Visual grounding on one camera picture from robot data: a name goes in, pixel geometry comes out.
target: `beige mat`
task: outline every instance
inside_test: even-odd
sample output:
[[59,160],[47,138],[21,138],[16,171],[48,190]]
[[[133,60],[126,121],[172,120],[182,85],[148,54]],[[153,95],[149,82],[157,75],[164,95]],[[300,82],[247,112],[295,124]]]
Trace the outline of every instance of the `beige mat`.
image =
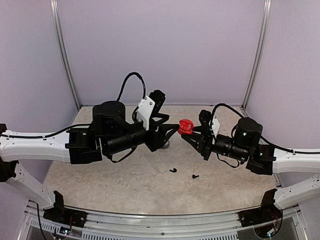
[[[169,123],[190,119],[199,125],[201,109],[206,106],[163,106]],[[133,106],[126,107],[131,120]],[[226,108],[216,112],[220,133],[230,135],[239,117]],[[90,123],[92,108],[83,107],[74,123]],[[114,159],[120,159],[119,153]],[[140,145],[121,163],[103,161],[86,165],[54,162],[45,183],[64,196],[66,205],[85,209],[148,215],[213,213],[243,209],[260,204],[265,191],[275,187],[272,176],[256,175],[245,164],[233,169],[219,161],[214,153],[203,160],[187,142],[175,133],[169,149],[150,152]]]

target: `lavender wall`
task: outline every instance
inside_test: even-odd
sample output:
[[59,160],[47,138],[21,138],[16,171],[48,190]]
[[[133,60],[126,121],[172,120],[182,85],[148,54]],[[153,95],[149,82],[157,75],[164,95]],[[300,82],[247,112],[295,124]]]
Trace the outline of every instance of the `lavender wall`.
[[[59,1],[81,102],[116,99],[132,72],[166,103],[240,105],[258,43],[263,0]],[[132,77],[125,103],[142,95]]]
[[[48,0],[0,1],[0,123],[21,132],[53,132],[76,114]],[[43,181],[50,161],[23,162]],[[0,239],[13,240],[27,198],[0,183]]]
[[[320,148],[320,3],[273,0],[265,48],[248,106],[263,135],[290,148]],[[284,186],[312,174],[281,174]],[[320,235],[320,197],[301,202],[312,240]]]

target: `metal track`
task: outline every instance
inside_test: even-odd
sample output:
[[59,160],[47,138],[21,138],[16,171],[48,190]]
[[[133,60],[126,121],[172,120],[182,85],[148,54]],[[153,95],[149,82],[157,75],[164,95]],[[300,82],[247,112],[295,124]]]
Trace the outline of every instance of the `metal track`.
[[[138,103],[126,103],[126,106],[137,106]],[[164,103],[163,106],[170,107],[214,107],[216,104],[211,103]],[[82,107],[94,107],[94,104],[84,104]],[[231,107],[241,108],[240,104],[229,104]]]
[[[192,215],[133,215],[70,208],[88,213],[84,228],[72,228],[72,239],[235,240],[238,238],[237,231],[252,228],[241,227],[239,210]],[[300,210],[297,206],[291,207],[283,211],[283,217],[291,218],[297,216],[298,212]],[[41,223],[45,231],[52,233],[55,228],[68,227],[43,218]],[[19,240],[25,240],[30,225],[39,227],[36,204],[33,202],[29,202],[26,207]]]
[[259,34],[259,39],[258,39],[258,45],[256,48],[255,56],[254,56],[254,62],[252,66],[252,70],[250,73],[250,79],[249,79],[249,84],[246,89],[244,99],[242,102],[242,107],[244,110],[247,109],[249,100],[252,94],[252,90],[254,88],[254,84],[257,78],[257,73],[265,45],[265,40],[267,36],[267,29],[268,29],[268,23],[269,23],[269,18],[270,18],[270,10],[271,10],[271,1],[272,0],[264,0],[264,8],[263,8],[263,15],[262,15],[262,22],[261,22],[261,28],[260,28],[260,34]]
[[71,91],[76,109],[79,111],[81,108],[81,102],[77,92],[76,84],[74,82],[74,78],[71,73],[71,68],[70,68],[70,64],[67,56],[67,51],[66,51],[66,46],[64,42],[61,21],[60,21],[60,15],[59,15],[58,0],[50,0],[50,5],[51,5],[53,23],[54,23],[55,33],[56,33],[57,42],[59,46],[59,51],[61,54],[61,60],[63,63],[65,74],[66,74],[66,79],[70,87],[70,91]]

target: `white bracket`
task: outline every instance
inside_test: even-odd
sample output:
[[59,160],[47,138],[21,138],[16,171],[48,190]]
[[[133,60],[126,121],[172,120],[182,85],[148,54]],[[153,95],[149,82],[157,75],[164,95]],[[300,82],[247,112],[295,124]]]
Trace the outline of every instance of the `white bracket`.
[[[44,136],[50,133],[23,133],[7,130],[8,136]],[[69,142],[66,131],[48,138],[12,138],[0,137],[0,156],[4,162],[18,160],[52,160],[70,163]]]
[[320,174],[289,187],[278,188],[274,194],[274,205],[285,209],[320,194]]
[[15,166],[14,173],[16,176],[11,177],[5,183],[23,192],[32,201],[38,203],[42,209],[50,209],[54,206],[56,199],[54,192],[31,176],[21,163]]
[[212,124],[211,124],[211,130],[212,130],[214,136],[217,137],[219,132],[220,132],[220,122],[218,121],[216,115],[213,116],[213,120],[212,120]]
[[136,117],[138,121],[142,121],[143,127],[146,131],[149,130],[150,117],[155,107],[155,104],[156,104],[155,101],[153,101],[148,96],[146,96],[145,98],[142,98],[138,104]]
[[[301,152],[319,152],[319,149],[294,149]],[[274,174],[286,172],[320,174],[320,154],[299,154],[275,149],[272,172]]]

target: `black base bracket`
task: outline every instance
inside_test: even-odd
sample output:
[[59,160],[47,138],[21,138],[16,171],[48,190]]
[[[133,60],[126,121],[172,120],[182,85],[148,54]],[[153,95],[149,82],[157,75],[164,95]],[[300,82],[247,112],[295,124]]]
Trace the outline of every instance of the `black base bracket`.
[[276,191],[276,189],[266,191],[259,207],[239,212],[242,227],[271,222],[276,218],[282,219],[283,212],[274,205]]
[[88,213],[66,208],[64,206],[64,197],[58,191],[54,191],[53,193],[55,194],[54,206],[44,210],[43,218],[60,224],[83,228]]

